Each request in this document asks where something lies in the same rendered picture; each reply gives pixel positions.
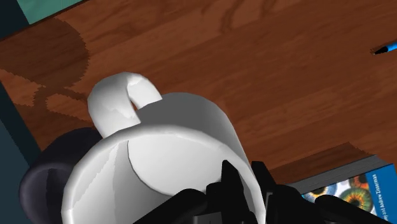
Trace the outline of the white mug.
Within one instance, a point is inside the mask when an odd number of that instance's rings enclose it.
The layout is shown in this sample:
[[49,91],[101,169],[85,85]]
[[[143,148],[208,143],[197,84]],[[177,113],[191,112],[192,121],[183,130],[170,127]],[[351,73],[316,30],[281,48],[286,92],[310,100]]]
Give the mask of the white mug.
[[147,78],[122,72],[88,96],[101,135],[74,166],[64,188],[63,224],[133,224],[185,188],[204,191],[229,161],[244,181],[258,224],[260,186],[227,115],[195,94],[160,94]]

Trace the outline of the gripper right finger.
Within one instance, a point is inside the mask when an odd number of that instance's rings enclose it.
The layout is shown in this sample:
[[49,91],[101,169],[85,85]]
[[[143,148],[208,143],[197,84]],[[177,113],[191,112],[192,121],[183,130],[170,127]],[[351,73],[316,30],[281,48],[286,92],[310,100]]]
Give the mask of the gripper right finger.
[[267,224],[389,224],[332,195],[309,202],[296,188],[278,185],[263,162],[253,161],[251,168],[267,203]]

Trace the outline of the dark purple cup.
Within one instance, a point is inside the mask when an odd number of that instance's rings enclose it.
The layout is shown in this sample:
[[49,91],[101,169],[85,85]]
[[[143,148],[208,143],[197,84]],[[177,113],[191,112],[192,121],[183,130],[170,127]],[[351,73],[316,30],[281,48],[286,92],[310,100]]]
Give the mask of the dark purple cup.
[[19,186],[19,201],[33,224],[62,224],[64,187],[73,167],[102,136],[85,127],[56,138],[34,161]]

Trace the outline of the blue pen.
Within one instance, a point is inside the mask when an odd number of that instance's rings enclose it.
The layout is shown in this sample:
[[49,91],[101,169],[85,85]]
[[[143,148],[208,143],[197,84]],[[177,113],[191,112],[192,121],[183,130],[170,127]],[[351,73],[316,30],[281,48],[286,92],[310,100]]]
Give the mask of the blue pen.
[[397,49],[397,41],[380,47],[379,49],[374,51],[373,54],[377,55],[377,54],[387,53],[387,52],[391,52],[396,49]]

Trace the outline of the brown wooden table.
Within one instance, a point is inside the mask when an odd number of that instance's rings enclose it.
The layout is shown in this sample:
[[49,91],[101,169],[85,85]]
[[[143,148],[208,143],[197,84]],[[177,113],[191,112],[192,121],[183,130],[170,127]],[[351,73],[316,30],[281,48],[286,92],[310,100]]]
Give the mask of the brown wooden table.
[[112,74],[202,95],[285,183],[345,142],[397,164],[395,40],[397,0],[87,0],[0,40],[0,81],[40,148]]

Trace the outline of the blue book with eye pictures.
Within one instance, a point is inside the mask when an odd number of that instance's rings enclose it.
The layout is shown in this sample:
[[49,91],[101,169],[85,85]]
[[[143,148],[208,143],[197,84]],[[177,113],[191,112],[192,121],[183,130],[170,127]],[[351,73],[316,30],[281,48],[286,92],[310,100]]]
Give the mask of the blue book with eye pictures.
[[333,195],[397,224],[397,174],[376,155],[291,183],[310,202]]

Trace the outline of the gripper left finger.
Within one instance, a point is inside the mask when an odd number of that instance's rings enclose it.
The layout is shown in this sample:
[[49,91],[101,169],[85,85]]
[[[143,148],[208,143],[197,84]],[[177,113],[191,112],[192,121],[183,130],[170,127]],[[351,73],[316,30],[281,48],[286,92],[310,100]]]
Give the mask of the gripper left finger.
[[207,185],[206,192],[181,190],[133,224],[258,224],[258,221],[248,208],[237,169],[224,160],[221,181]]

